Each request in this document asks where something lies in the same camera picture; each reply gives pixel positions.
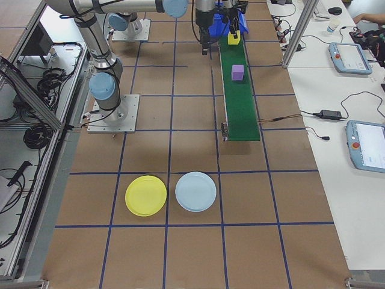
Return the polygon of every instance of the metal mounting plate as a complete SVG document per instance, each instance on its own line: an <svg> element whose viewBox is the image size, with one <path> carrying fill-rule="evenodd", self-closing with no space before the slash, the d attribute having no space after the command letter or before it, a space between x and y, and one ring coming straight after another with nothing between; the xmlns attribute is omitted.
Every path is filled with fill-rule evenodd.
<svg viewBox="0 0 385 289"><path fill-rule="evenodd" d="M128 107L128 115L126 118L119 122L116 126L106 123L104 120L100 120L102 116L100 114L93 114L90 122L94 120L100 120L88 125L87 131L90 133L119 133L119 132L135 132L137 125L138 108L139 108L140 95L123 95L122 104ZM94 103L93 110L98 110L98 104Z"/></svg>
<svg viewBox="0 0 385 289"><path fill-rule="evenodd" d="M112 35L113 42L139 42L139 41L149 41L150 35L150 25L151 19L139 19L142 24L142 31L135 35L135 37L128 37L121 31L114 31L114 35Z"/></svg>

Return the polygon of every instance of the person's arm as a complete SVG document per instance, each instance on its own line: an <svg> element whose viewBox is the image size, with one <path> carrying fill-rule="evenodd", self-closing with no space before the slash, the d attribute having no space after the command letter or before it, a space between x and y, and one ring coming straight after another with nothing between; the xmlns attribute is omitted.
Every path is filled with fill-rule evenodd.
<svg viewBox="0 0 385 289"><path fill-rule="evenodd" d="M355 24L359 23L361 20L377 23L379 25L385 24L385 14L370 14L370 13L361 13L353 18Z"/></svg>

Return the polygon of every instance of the green conveyor belt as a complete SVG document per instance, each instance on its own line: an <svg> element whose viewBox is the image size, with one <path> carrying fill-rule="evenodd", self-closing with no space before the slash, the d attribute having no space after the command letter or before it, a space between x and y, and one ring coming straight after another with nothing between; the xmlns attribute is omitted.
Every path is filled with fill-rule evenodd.
<svg viewBox="0 0 385 289"><path fill-rule="evenodd" d="M228 45L227 37L222 37L220 39L220 55L228 140L260 140L255 101L251 91L242 39L239 45ZM232 81L231 70L233 64L244 65L243 81Z"/></svg>

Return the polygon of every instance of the white table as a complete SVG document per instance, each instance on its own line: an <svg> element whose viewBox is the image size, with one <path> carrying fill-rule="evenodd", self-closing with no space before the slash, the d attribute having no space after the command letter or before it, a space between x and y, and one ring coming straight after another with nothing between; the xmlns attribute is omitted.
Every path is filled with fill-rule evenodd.
<svg viewBox="0 0 385 289"><path fill-rule="evenodd" d="M328 7L341 7L341 26L353 26L354 22L340 0L323 0ZM301 0L294 0L297 11L285 17L293 27L303 9ZM292 5L271 5L271 14L290 14ZM324 32L328 21L310 20L305 35L317 36L326 42L340 42L338 31ZM343 42L352 43L346 28ZM352 93L367 90L385 99L380 84L385 70L372 64L369 76L343 75L333 66L328 54L328 45L313 37L306 37L307 49L296 52L289 64L289 74L301 110L319 112L322 109L345 112L341 100ZM367 122L383 123L385 120L376 111L379 99L369 94L350 97L344 102L350 118ZM385 105L380 107L385 114ZM306 126L311 126L319 135L329 135L330 141L319 140L309 131L309 140L325 188L329 206L338 231L343 252L350 270L385 269L385 175L365 172L354 168L348 148L344 122L304 117Z"/></svg>

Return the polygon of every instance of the plate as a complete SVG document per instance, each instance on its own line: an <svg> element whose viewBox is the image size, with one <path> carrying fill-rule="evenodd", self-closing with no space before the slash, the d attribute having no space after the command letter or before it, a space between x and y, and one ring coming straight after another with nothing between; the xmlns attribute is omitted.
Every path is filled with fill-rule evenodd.
<svg viewBox="0 0 385 289"><path fill-rule="evenodd" d="M163 182L155 176L141 176L126 190L126 206L132 214L148 217L156 214L167 197Z"/></svg>
<svg viewBox="0 0 385 289"><path fill-rule="evenodd" d="M190 212L202 212L214 203L217 188L205 173L191 172L178 180L175 188L176 199Z"/></svg>

